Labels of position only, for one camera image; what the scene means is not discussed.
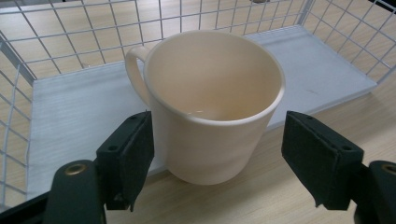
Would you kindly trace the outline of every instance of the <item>wire mesh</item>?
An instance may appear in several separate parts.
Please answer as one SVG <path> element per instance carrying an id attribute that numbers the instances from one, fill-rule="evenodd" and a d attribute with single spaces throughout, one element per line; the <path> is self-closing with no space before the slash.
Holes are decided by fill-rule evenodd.
<path id="1" fill-rule="evenodd" d="M 302 25 L 378 83 L 395 72 L 395 7 L 365 0 L 80 0 L 0 7 L 0 209 L 25 200 L 33 83 L 123 61 L 199 29 L 250 35 Z M 384 4 L 389 10 L 377 4 Z M 378 17 L 374 11 L 381 11 Z"/>

